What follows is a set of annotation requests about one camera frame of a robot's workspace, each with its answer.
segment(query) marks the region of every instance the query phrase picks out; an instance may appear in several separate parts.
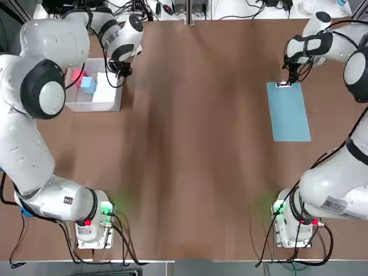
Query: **cable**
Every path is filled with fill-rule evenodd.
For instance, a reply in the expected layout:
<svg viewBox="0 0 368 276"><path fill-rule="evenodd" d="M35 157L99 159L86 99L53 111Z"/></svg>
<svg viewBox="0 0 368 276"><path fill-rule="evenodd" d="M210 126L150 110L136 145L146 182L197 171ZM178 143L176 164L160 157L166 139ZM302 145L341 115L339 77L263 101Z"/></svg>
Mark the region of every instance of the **cable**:
<svg viewBox="0 0 368 276"><path fill-rule="evenodd" d="M364 111L362 112L362 114L359 116L358 120L355 122L352 130L349 133L349 137L351 137L352 133L355 131L355 129L357 128L358 124L360 123L360 121L363 119L364 115L368 112L368 107L366 107L364 109ZM334 149L333 151L331 151L330 153L324 153L322 154L317 161L310 167L310 169L313 169L315 167L317 167L319 164L322 164L323 162L325 162L327 159L329 159L330 157L334 156L334 154L336 154L338 151L340 151L340 149L342 149L345 145L345 140L340 144L340 146L338 146L336 149ZM262 254L260 256L260 259L258 260L258 263L255 265L255 267L259 267L259 265L262 263L263 260L263 256L265 254L265 249L266 249L266 244L267 244L267 240L270 236L270 232L272 229L272 226L275 222L276 216L279 214L279 211L281 210L281 208L283 207L284 203L286 202L287 198L290 196L290 194L292 193L292 191L298 186L298 184L300 183L300 179L294 184L294 186L290 189L290 191L287 193L286 197L284 198L284 200L282 201L280 207L277 209L277 211L274 213L273 219L270 223L270 227L269 230L267 231L267 235L263 244L263 249L262 249Z"/></svg>
<svg viewBox="0 0 368 276"><path fill-rule="evenodd" d="M263 3L262 7L259 9L259 11L252 17L252 19L254 19L258 14L260 14L262 11L264 11L265 9L265 3Z"/></svg>
<svg viewBox="0 0 368 276"><path fill-rule="evenodd" d="M298 271L305 271L305 270L308 270L309 269L309 266L304 266L304 267L302 267L302 268L300 268L300 269L297 269L297 268L295 268L294 266L293 266L293 268L290 268L290 267L288 267L288 265L289 264L287 264L287 263L280 263L280 265L283 267L283 268L285 268L285 269L287 269L287 270L289 270L289 271L292 271L292 272L298 272Z"/></svg>
<svg viewBox="0 0 368 276"><path fill-rule="evenodd" d="M259 10L255 14L253 14L251 16L224 16L224 17L221 17L219 20L223 20L223 19L229 18L229 17L235 17L235 18L240 18L240 19L244 19L244 18L252 18L252 19L254 19L258 14L260 14L265 9L265 3L263 3L261 5L261 7L259 7L259 6L255 6L255 5L250 5L247 0L246 0L246 2L247 2L247 4L249 6L251 6L251 7L257 7Z"/></svg>
<svg viewBox="0 0 368 276"><path fill-rule="evenodd" d="M304 248L307 248L311 244L312 240L315 238L315 236L316 236L316 234L318 232L318 229L319 229L319 227L316 227L316 230L313 232L312 236L310 237L308 243L305 245Z"/></svg>
<svg viewBox="0 0 368 276"><path fill-rule="evenodd" d="M11 4L11 6L13 7L13 9L18 13L18 15L22 18L22 20L23 20L23 22L24 23L26 23L27 22L27 20L26 19L24 19L24 17L23 17L23 15L19 12L19 10L16 8L16 6L12 3L12 1L8 1L10 4Z"/></svg>
<svg viewBox="0 0 368 276"><path fill-rule="evenodd" d="M332 33L334 33L334 34L336 34L336 35L338 35L338 36L341 36L341 37L345 38L345 39L346 39L346 40L348 40L352 45L354 45L354 47L355 47L356 49L358 49L358 45L354 42L354 40L353 40L353 39L351 39L350 37L348 37L346 34L339 33L339 32L337 32L337 31L335 31L335 30L333 30L333 31L332 31Z"/></svg>
<svg viewBox="0 0 368 276"><path fill-rule="evenodd" d="M301 214L300 214L301 216L303 216L303 208L304 208L304 202L303 202L303 207L301 208ZM292 263L295 260L296 256L298 255L297 243L298 243L300 225L301 225L301 221L299 221L298 230L297 230L297 236L295 238L295 246L294 246L294 254L293 254L293 257L292 257Z"/></svg>
<svg viewBox="0 0 368 276"><path fill-rule="evenodd" d="M3 171L2 173L2 178L1 178L1 183L0 183L0 201L3 204L6 205L13 205L13 206L18 206L18 204L16 204L13 201L7 201L4 199L4 183L5 183L5 178L6 178L6 173Z"/></svg>
<svg viewBox="0 0 368 276"><path fill-rule="evenodd" d="M114 4L114 3L111 3L111 2L110 2L110 1L108 1L108 0L104 0L104 2L109 3L110 5L113 5L114 7L119 7L119 8L121 8L121 6L118 6L118 5Z"/></svg>
<svg viewBox="0 0 368 276"><path fill-rule="evenodd" d="M306 78L306 77L308 77L309 73L310 73L310 72L311 72L311 70L312 70L313 64L314 64L314 62L313 62L313 61L311 61L311 62L310 62L310 64L309 64L309 67L307 68L307 70L305 70L305 72L303 72L303 73L299 74L299 76L301 76L301 75L304 75L304 74L306 73L306 74L305 74L305 76L304 76L304 78L302 78L302 79L299 79L299 76L298 76L298 81L299 81L299 82L304 81L304 80L305 80L305 78Z"/></svg>
<svg viewBox="0 0 368 276"><path fill-rule="evenodd" d="M76 84L76 82L81 78L82 74L83 74L83 70L85 69L85 63L83 63L82 65L82 69L80 69L80 73L78 75L78 77L72 82L70 83L67 87L65 87L65 90L69 89L70 87L72 87L74 84Z"/></svg>
<svg viewBox="0 0 368 276"><path fill-rule="evenodd" d="M122 223L121 223L121 220L120 220L120 218L118 217L118 216L116 216L116 215L113 215L116 219L117 219L117 221L118 221L118 223L119 223L119 226L120 226L120 229L121 229L121 233L122 233L122 235L124 234L123 233L123 228L122 228ZM127 255L128 255L128 250L126 251L126 254L124 255L124 243L122 242L122 266L123 267L125 267L125 266L128 266L128 265L126 265L125 264L125 260L126 260L126 258L127 258Z"/></svg>
<svg viewBox="0 0 368 276"><path fill-rule="evenodd" d="M7 15L9 15L12 19L16 20L19 24L23 25L25 20L16 14L11 8L6 6L3 2L0 1L0 9L3 10Z"/></svg>
<svg viewBox="0 0 368 276"><path fill-rule="evenodd" d="M334 250L334 236L330 230L330 228L325 224L324 228L327 230L328 234L329 234L329 240L330 240L330 244L329 244L329 250L328 250L328 254L327 256L321 261L321 262L317 262L317 263L312 263L312 262L304 262L302 260L295 260L296 263L300 263L302 265L306 265L306 266L322 266L324 264L326 264L328 262L328 260L331 258L332 255L332 251Z"/></svg>
<svg viewBox="0 0 368 276"><path fill-rule="evenodd" d="M18 5L18 7L22 10L22 12L28 17L29 20L32 20L32 18L26 13L26 11L22 8L22 6L19 4L18 0L14 0L15 3Z"/></svg>
<svg viewBox="0 0 368 276"><path fill-rule="evenodd" d="M9 51L9 40L7 38L7 34L6 34L6 31L5 31L4 23L2 22L2 19L1 18L0 18L0 24L1 24L2 31L4 33L5 39L6 39L6 52L8 52Z"/></svg>
<svg viewBox="0 0 368 276"><path fill-rule="evenodd" d="M341 20L335 23L332 23L330 26L324 28L323 30L320 30L317 34L319 35L320 33L323 33L323 31L328 30L329 28L336 26L336 25L340 25L342 23L359 23L359 24L364 24L364 25L368 25L367 21L362 21L362 20Z"/></svg>
<svg viewBox="0 0 368 276"><path fill-rule="evenodd" d="M181 11L180 13L174 13L173 15L175 15L175 16L178 16L178 15L180 15L180 14L185 14L186 15L186 13L184 12L184 11Z"/></svg>
<svg viewBox="0 0 368 276"><path fill-rule="evenodd" d="M102 53L103 53L103 59L105 60L105 74L106 74L106 78L107 78L107 80L108 80L108 83L109 83L109 85L112 87L112 88L119 88L119 87L121 87L121 86L123 86L124 84L125 84L125 82L123 81L122 82L122 84L120 84L120 85L118 85L118 86L114 86L114 85L112 85L111 84L111 82L110 82L110 80L109 80L109 76L108 76L108 62L107 62L107 59L108 59L108 57L107 57L107 55L106 55L106 52L105 52L105 49L104 49L104 45L102 44L102 42L100 41L100 39L98 39L98 35L97 35L97 32L94 30L94 29L92 29L92 28L90 28L91 29L91 31L97 36L97 40L98 40L98 42L99 42L99 45L101 46L101 49L102 49Z"/></svg>
<svg viewBox="0 0 368 276"><path fill-rule="evenodd" d="M292 266L293 266L293 268L294 268L294 276L297 276L297 271L295 270L295 266L294 266L294 264L292 263Z"/></svg>
<svg viewBox="0 0 368 276"><path fill-rule="evenodd" d="M267 271L267 275L271 276L269 263L264 263L263 264L263 274L265 274L265 268L266 268L266 271Z"/></svg>
<svg viewBox="0 0 368 276"><path fill-rule="evenodd" d="M121 7L115 5L116 7L118 7L118 9L113 13L113 15L115 16L115 18L117 18L122 13L126 12L127 10L130 10L130 9L133 9L134 10L134 4L133 4L132 1L133 0L128 1L127 3L125 3L124 5L122 5Z"/></svg>
<svg viewBox="0 0 368 276"><path fill-rule="evenodd" d="M157 21L160 21L160 20L158 19L157 15L154 13L154 11L151 9L151 7L150 7L150 5L148 4L147 0L140 0L140 1L141 1L142 3L144 3L144 2L145 2L146 7L148 7L148 8L149 8L149 10L151 11L151 13L156 17Z"/></svg>
<svg viewBox="0 0 368 276"><path fill-rule="evenodd" d="M21 217L22 217L22 231L21 231L21 234L19 235L17 245L15 246L15 248L13 249L13 251L11 252L10 257L9 257L9 263L11 264L12 269L17 269L18 267L21 267L21 266L26 264L26 263L13 263L14 255L17 252L19 246L22 244L22 242L24 240L24 237L27 235L27 232L28 232L28 229L29 229L29 223L28 223L27 224L27 229L24 232L25 221L24 221L24 217L23 217L23 211L21 211Z"/></svg>
<svg viewBox="0 0 368 276"><path fill-rule="evenodd" d="M132 258L132 260L134 261L134 263L136 264L136 265L138 265L138 266L145 266L145 265L147 265L147 264L149 264L149 263L141 263L141 262L139 262L139 260L136 258L136 256L133 254L133 252L132 252L132 249L130 248L130 246L128 246L128 241L127 241L127 239L125 238L125 236L122 234L122 232L120 231L120 229L119 228L117 228L115 225L113 225L113 228L114 228L114 230L116 230L116 232L118 232L119 233L119 235L121 236L121 238L122 238L122 241L125 243L125 245L127 246L127 248L128 248L128 252L129 252L129 255L131 256L131 258Z"/></svg>

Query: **red block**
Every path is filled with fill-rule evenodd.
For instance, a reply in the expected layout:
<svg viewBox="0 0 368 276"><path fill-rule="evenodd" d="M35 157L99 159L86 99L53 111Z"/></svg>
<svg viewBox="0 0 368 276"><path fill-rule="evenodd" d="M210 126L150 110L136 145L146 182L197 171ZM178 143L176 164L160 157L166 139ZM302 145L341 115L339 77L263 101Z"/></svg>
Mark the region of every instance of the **red block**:
<svg viewBox="0 0 368 276"><path fill-rule="evenodd" d="M74 82L76 79L77 79L77 77L79 76L79 74L81 73L81 69L75 69L74 71L73 71L73 77L72 77L72 79L71 79L71 81L72 82ZM77 87L80 87L81 86L81 83L82 83L82 79L83 79L83 77L84 76L87 76L87 74L86 74L86 71L85 70L83 70L83 72L82 72L82 74L80 75L80 77L79 77L79 79L77 80L77 82L75 83L75 85L77 86Z"/></svg>

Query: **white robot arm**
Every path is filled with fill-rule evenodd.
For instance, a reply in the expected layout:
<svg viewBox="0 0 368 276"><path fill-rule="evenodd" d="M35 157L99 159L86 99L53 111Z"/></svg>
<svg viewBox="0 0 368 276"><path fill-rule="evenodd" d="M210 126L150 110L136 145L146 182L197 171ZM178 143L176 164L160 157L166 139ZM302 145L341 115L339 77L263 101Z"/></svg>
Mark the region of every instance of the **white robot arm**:
<svg viewBox="0 0 368 276"><path fill-rule="evenodd" d="M331 18L316 13L303 34L293 37L286 49L289 83L297 81L298 67L313 60L345 62L344 81L357 102L368 102L368 25L352 23L328 29ZM275 219L278 247L305 247L312 236L313 219L368 220L368 115L365 113L345 145L330 160L308 170L299 188L291 191ZM276 212L290 189L279 194Z"/></svg>
<svg viewBox="0 0 368 276"><path fill-rule="evenodd" d="M0 55L0 167L14 182L16 202L38 216L75 221L84 248L105 248L104 223L113 211L106 194L53 174L55 161L35 122L60 114L66 100L62 68L79 66L89 53L91 27L110 67L130 74L141 52L143 26L130 16L121 29L110 9L78 9L62 20L27 22L20 31L20 56Z"/></svg>

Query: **brown table surface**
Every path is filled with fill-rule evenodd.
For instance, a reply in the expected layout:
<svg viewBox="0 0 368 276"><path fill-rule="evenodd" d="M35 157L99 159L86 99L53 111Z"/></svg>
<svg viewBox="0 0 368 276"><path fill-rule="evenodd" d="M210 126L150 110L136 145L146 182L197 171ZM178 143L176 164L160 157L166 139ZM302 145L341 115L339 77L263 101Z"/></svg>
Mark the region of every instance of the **brown table surface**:
<svg viewBox="0 0 368 276"><path fill-rule="evenodd" d="M262 222L267 230L278 192L340 144L363 110L344 86L344 65L327 61L302 83L312 141L273 142L266 82L287 77L283 48L305 23L147 25L120 112L65 108L58 118L38 122L55 174L106 191L128 217L141 260L256 260L265 239ZM102 56L96 40L90 56ZM11 199L9 181L6 188ZM0 219L0 260L7 260L21 218L16 208L1 206ZM368 258L366 222L325 222L335 238L333 259ZM316 239L299 257L321 259L320 244ZM275 250L275 258L292 252ZM90 250L81 254L91 258ZM34 218L14 258L70 256L60 228ZM97 260L121 258L118 235L112 250L95 253Z"/></svg>

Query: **white bin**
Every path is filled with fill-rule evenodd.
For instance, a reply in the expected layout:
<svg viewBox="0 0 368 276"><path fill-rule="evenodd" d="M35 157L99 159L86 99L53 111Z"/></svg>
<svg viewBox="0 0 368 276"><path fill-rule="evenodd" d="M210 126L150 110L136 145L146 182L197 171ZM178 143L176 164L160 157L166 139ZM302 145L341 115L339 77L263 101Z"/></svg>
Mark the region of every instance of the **white bin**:
<svg viewBox="0 0 368 276"><path fill-rule="evenodd" d="M87 59L85 71L88 76L97 80L97 73L105 72L105 62L103 59ZM73 69L67 71L65 84L68 86L72 81ZM123 78L117 82L117 86L122 84ZM92 102L93 95L85 94L82 89L73 85L66 90L66 106L75 112L106 112L119 111L121 107L122 87L115 89L115 99L113 102Z"/></svg>

